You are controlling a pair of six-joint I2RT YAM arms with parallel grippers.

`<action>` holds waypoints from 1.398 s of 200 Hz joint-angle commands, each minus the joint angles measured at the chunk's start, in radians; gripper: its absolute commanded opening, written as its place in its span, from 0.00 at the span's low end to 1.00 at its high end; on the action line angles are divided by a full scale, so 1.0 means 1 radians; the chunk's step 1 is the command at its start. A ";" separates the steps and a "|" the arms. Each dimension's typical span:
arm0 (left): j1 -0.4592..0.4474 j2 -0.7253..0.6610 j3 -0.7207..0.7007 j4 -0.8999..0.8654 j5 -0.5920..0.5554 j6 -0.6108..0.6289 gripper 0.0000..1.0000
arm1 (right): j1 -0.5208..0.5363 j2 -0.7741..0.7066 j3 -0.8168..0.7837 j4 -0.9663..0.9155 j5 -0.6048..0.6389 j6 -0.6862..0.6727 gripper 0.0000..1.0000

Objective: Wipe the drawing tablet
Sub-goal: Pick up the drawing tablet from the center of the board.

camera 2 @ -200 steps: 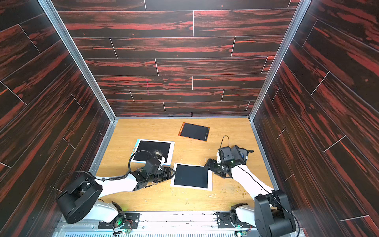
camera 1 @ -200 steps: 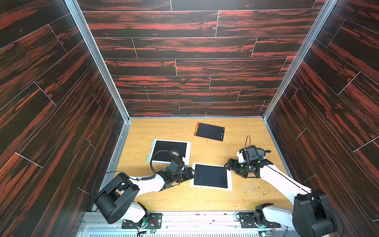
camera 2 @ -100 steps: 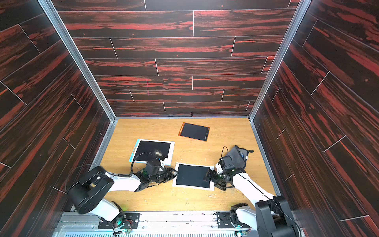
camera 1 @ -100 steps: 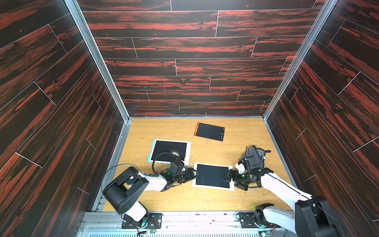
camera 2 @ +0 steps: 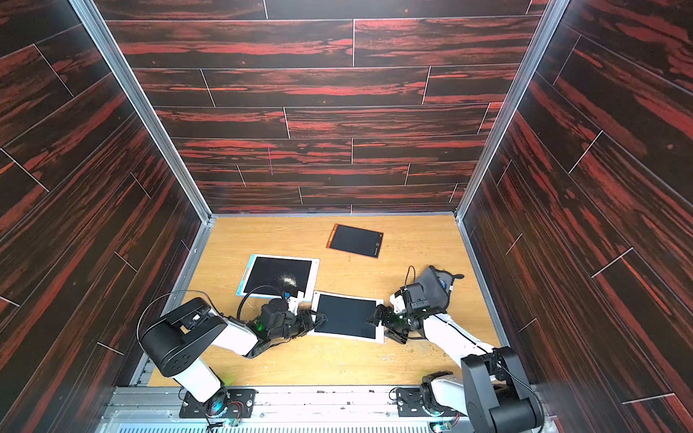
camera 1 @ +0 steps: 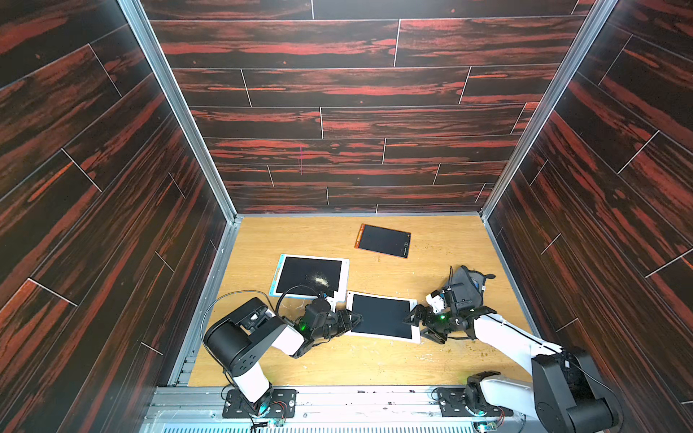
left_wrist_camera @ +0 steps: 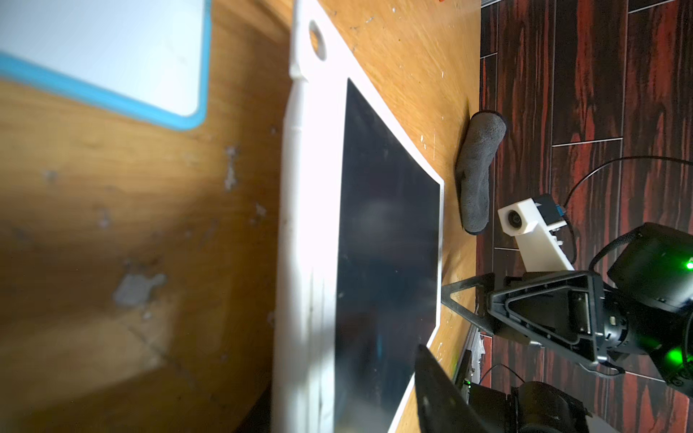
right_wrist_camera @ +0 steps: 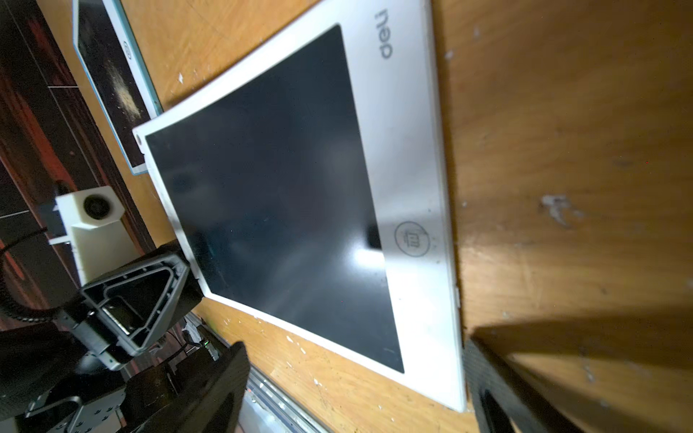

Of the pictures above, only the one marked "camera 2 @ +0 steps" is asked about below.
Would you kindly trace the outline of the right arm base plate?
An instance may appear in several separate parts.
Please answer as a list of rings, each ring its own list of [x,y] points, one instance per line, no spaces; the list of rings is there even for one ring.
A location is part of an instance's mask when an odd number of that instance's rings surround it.
[[[439,411],[427,409],[418,387],[395,387],[389,394],[400,418],[438,418]]]

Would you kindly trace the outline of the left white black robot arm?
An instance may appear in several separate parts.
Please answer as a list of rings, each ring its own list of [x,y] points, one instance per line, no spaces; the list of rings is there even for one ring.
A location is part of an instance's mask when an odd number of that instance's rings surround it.
[[[254,359],[326,322],[326,315],[317,311],[291,311],[285,299],[272,299],[258,317],[245,322],[222,315],[198,297],[157,319],[137,339],[163,376],[173,378],[216,417],[227,406],[227,387],[201,359],[209,347]]]

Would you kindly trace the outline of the grey microfibre cloth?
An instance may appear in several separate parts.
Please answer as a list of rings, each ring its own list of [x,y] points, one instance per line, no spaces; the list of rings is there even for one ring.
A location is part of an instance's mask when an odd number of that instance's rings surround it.
[[[445,312],[450,303],[454,282],[464,278],[464,274],[451,274],[430,265],[423,272],[422,276],[415,281],[413,294],[415,308]]]

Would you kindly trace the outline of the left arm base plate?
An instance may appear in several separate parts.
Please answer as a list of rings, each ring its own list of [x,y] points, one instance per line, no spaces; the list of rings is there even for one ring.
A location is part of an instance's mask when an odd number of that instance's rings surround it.
[[[184,420],[249,419],[254,409],[255,389],[223,388],[205,402],[185,394],[179,417]]]

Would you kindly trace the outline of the red drawing tablet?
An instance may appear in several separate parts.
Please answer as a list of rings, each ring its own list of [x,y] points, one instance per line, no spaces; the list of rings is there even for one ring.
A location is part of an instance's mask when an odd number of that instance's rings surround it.
[[[327,247],[329,249],[377,258],[383,243],[384,234],[372,230],[334,225]]]

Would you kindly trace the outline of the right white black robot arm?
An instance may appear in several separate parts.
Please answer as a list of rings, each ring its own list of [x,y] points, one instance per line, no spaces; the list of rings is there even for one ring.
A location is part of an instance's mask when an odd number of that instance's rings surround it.
[[[416,403],[431,416],[454,411],[476,432],[544,430],[546,415],[518,355],[509,346],[487,344],[447,314],[453,283],[436,278],[405,285],[379,305],[366,321],[384,327],[389,339],[406,344],[411,332],[447,354],[461,370],[431,373],[422,378]]]

